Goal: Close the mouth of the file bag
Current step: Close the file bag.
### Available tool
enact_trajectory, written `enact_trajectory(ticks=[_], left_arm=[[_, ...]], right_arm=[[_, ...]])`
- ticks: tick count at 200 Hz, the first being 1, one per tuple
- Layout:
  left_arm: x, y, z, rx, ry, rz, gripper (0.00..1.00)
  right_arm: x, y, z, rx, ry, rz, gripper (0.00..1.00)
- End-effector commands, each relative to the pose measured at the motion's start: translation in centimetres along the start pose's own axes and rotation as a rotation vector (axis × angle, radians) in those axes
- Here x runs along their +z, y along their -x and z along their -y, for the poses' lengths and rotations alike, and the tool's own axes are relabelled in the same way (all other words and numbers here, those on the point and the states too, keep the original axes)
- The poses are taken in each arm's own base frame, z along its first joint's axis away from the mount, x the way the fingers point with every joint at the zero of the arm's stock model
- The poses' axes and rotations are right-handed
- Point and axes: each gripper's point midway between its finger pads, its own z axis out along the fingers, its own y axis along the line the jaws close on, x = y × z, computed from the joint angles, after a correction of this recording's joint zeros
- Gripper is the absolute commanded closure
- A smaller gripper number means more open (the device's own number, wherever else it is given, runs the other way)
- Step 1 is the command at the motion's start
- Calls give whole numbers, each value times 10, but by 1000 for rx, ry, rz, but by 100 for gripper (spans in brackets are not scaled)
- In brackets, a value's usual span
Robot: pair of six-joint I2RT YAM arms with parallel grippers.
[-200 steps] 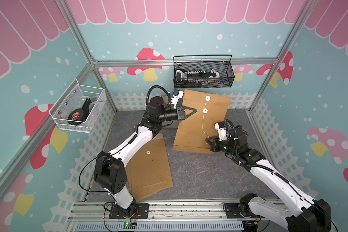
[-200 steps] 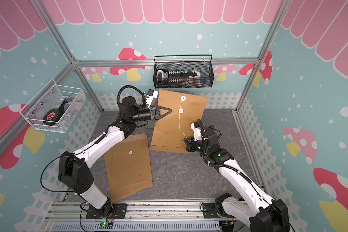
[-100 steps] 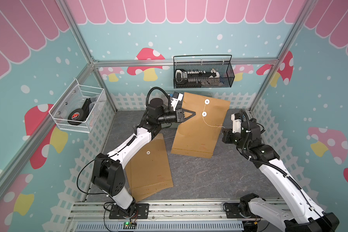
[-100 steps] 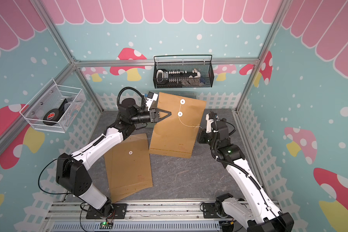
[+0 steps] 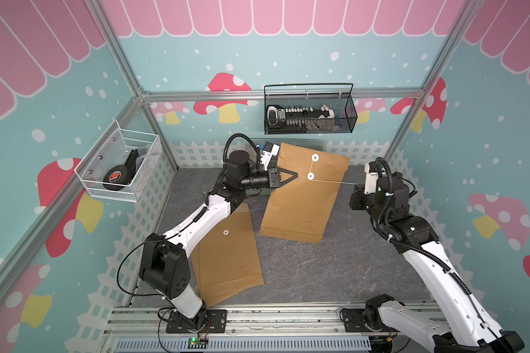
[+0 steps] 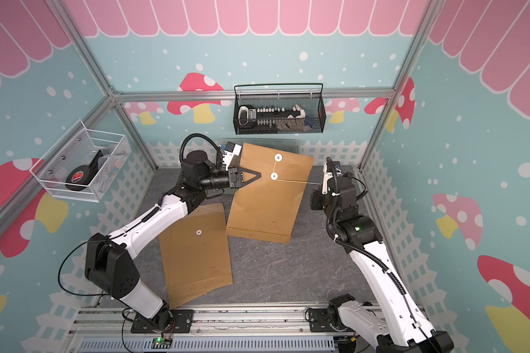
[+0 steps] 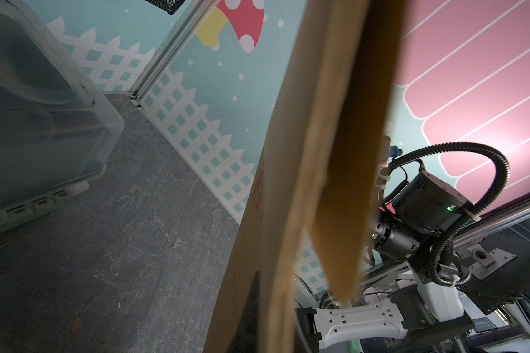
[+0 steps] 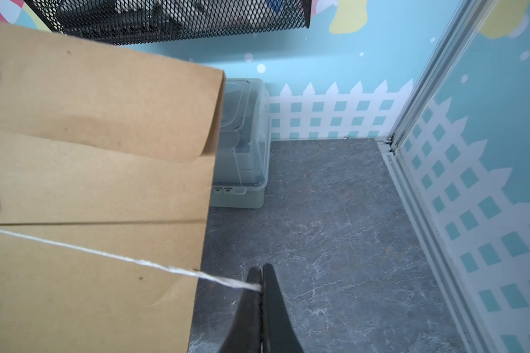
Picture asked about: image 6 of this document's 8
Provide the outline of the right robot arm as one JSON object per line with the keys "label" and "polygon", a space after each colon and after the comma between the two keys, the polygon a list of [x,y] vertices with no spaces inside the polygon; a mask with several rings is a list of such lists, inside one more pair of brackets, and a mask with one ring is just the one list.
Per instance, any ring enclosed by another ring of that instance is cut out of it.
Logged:
{"label": "right robot arm", "polygon": [[383,316],[343,295],[329,302],[329,324],[335,331],[352,330],[377,352],[452,352],[453,339],[420,311],[397,275],[380,231],[359,212],[358,202],[368,193],[357,190],[359,183],[327,158],[322,185],[311,196],[311,208],[325,213],[328,237],[344,248],[363,273]]}

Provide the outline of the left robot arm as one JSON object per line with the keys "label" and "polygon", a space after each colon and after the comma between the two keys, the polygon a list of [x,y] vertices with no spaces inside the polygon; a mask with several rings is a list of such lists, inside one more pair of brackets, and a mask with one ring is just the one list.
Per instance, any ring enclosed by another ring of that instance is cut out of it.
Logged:
{"label": "left robot arm", "polygon": [[209,191],[250,185],[244,178],[248,170],[240,165],[242,149],[233,142],[219,146],[203,134],[188,135],[180,146],[175,186],[129,224],[109,235],[97,233],[83,244],[85,279],[134,310],[148,328],[168,335],[175,327],[172,310],[144,284],[134,260],[163,231],[193,213]]}

